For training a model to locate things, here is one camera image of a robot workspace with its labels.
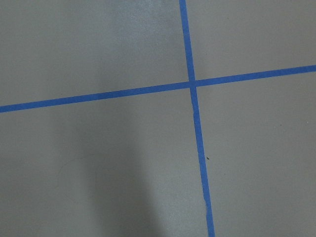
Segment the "blue tape strip crosswise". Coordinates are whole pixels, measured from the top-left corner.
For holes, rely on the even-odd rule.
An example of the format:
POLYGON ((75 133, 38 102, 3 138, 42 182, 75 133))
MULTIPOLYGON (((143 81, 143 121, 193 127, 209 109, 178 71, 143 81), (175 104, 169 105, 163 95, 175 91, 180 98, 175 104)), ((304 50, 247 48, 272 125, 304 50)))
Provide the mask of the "blue tape strip crosswise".
POLYGON ((14 112, 14 111, 20 111, 20 110, 37 109, 37 108, 44 108, 44 107, 83 103, 83 102, 89 102, 89 101, 121 98, 121 97, 141 95, 141 94, 150 94, 150 93, 157 93, 157 92, 187 89, 193 86, 202 87, 202 86, 225 84, 225 83, 238 82, 238 81, 274 78, 274 77, 282 77, 282 76, 304 74, 304 73, 313 73, 315 71, 316 71, 315 65, 308 65, 308 66, 301 66, 301 67, 295 67, 295 68, 263 71, 263 72, 248 73, 248 74, 233 75, 233 76, 224 76, 224 77, 218 77, 218 78, 200 79, 194 82, 188 82, 188 81, 177 82, 177 83, 171 83, 171 84, 155 85, 155 86, 125 89, 125 90, 118 90, 118 91, 111 91, 111 92, 56 98, 56 99, 19 103, 19 104, 12 104, 12 105, 3 105, 0 107, 0 112, 8 113, 8 112, 14 112))

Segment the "blue tape strip lengthwise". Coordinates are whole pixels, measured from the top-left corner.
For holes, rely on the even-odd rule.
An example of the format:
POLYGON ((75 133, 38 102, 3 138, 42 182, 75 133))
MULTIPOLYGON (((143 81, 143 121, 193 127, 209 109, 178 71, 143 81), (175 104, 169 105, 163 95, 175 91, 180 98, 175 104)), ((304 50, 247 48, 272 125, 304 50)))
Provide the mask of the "blue tape strip lengthwise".
POLYGON ((202 128, 201 128, 201 122, 200 122, 198 93, 197 93, 197 86, 196 86, 196 77, 195 77, 194 60, 193 60, 193 52, 192 52, 192 45, 191 45, 191 36, 190 36, 189 19, 188 19, 186 1, 179 0, 179 6, 180 6, 184 47, 185 47, 188 81, 190 84, 190 96, 191 96, 191 104, 192 104, 192 109, 193 109, 193 120, 194 120, 195 137, 196 137, 196 144, 197 144, 199 171, 200 171, 203 199, 205 203, 207 235, 209 237, 214 237, 215 229, 214 229, 213 215, 212 215, 211 195, 210 195, 210 190, 209 190, 208 174, 207 174, 204 144, 203 144, 203 137, 202 137, 202 128))

